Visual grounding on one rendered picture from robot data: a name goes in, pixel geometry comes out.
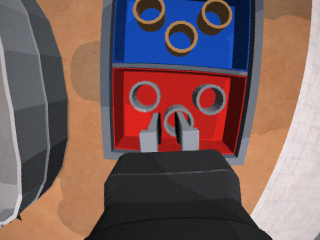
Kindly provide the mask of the bronze bushing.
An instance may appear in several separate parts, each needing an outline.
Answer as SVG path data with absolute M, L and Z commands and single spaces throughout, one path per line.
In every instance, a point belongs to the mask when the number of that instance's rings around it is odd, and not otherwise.
M 213 12 L 218 15 L 221 21 L 221 25 L 214 25 L 210 23 L 205 15 L 205 12 Z M 232 11 L 230 6 L 223 0 L 208 0 L 204 3 L 198 17 L 197 26 L 200 31 L 206 35 L 217 35 L 226 26 L 230 24 L 232 20 Z M 225 24 L 224 24 L 225 23 Z
M 169 37 L 176 32 L 185 33 L 190 39 L 190 47 L 186 49 L 177 49 L 173 47 L 169 41 Z M 198 40 L 198 33 L 195 27 L 186 21 L 176 21 L 172 23 L 166 30 L 165 33 L 165 46 L 167 51 L 176 57 L 183 57 L 187 55 L 196 45 Z
M 155 20 L 145 21 L 140 16 L 143 11 L 149 8 L 157 9 L 161 14 Z M 133 5 L 133 14 L 138 25 L 146 32 L 158 31 L 165 23 L 165 5 L 163 0 L 136 0 Z

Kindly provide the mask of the dark grey metal sleeve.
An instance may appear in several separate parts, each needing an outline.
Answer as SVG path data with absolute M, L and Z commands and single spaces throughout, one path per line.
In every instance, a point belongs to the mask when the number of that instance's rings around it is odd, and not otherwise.
M 153 87 L 157 93 L 157 101 L 152 104 L 152 105 L 143 105 L 142 103 L 139 102 L 139 100 L 137 99 L 137 90 L 139 89 L 140 86 L 142 85 L 150 85 L 151 87 Z M 150 82 L 150 81 L 141 81 L 141 82 L 138 82 L 136 83 L 130 90 L 130 93 L 129 93 L 129 99 L 130 99 L 130 103 L 131 105 L 138 111 L 140 112 L 150 112 L 152 110 L 154 110 L 159 102 L 160 102 L 160 97 L 161 97 L 161 92 L 160 92 L 160 89 L 159 87 L 153 83 L 153 82 Z
M 215 93 L 215 102 L 212 106 L 208 108 L 202 108 L 200 105 L 200 95 L 201 93 L 206 90 L 207 88 L 211 88 Z M 200 86 L 196 87 L 192 94 L 192 102 L 196 108 L 198 108 L 202 113 L 206 115 L 216 115 L 217 113 L 221 112 L 222 109 L 225 107 L 226 104 L 226 94 L 224 90 L 214 84 L 201 84 Z
M 170 116 L 170 114 L 176 112 L 176 111 L 182 111 L 185 112 L 187 114 L 187 122 L 189 124 L 190 127 L 194 126 L 194 118 L 192 116 L 192 114 L 190 113 L 190 111 L 184 107 L 183 105 L 172 105 L 170 107 L 168 107 L 168 109 L 165 111 L 164 114 L 164 128 L 167 131 L 168 134 L 170 134 L 171 136 L 176 137 L 176 133 L 175 133 L 175 127 L 172 127 L 171 125 L 169 125 L 169 123 L 167 122 L 168 117 Z

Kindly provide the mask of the red and blue divided bin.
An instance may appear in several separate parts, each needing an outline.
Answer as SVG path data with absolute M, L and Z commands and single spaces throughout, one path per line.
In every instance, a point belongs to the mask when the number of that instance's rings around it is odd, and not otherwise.
M 215 149 L 230 166 L 243 165 L 260 81 L 263 0 L 223 0 L 232 10 L 232 20 L 213 36 L 197 26 L 208 0 L 163 0 L 165 23 L 154 32 L 138 25 L 133 14 L 135 1 L 103 0 L 100 108 L 104 159 L 141 152 L 139 133 L 148 129 L 156 112 L 161 112 L 162 123 L 158 152 L 181 151 L 177 138 L 164 128 L 165 111 L 179 104 L 194 118 L 199 150 Z M 175 21 L 191 23 L 198 33 L 195 47 L 183 57 L 171 55 L 165 46 L 165 32 Z M 161 92 L 160 103 L 150 112 L 140 112 L 130 104 L 130 90 L 141 81 L 155 83 Z M 201 84 L 224 90 L 227 102 L 217 115 L 206 115 L 194 106 L 192 94 Z

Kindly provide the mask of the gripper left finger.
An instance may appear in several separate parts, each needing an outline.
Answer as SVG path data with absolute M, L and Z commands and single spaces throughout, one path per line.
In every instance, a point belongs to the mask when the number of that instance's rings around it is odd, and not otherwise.
M 161 113 L 153 113 L 148 129 L 141 130 L 139 133 L 141 152 L 158 152 L 158 144 L 161 144 L 161 133 Z

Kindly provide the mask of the grey round turntable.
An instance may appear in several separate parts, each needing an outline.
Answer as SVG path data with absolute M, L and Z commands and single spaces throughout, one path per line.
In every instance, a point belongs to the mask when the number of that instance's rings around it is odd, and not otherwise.
M 2 228 L 52 186 L 68 140 L 62 58 L 36 0 L 0 0 L 0 61 Z

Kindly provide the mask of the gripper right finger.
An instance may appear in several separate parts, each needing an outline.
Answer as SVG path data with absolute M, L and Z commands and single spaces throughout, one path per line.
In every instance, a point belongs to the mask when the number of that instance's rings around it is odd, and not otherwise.
M 182 112 L 175 112 L 175 133 L 181 151 L 199 150 L 199 130 L 190 128 Z

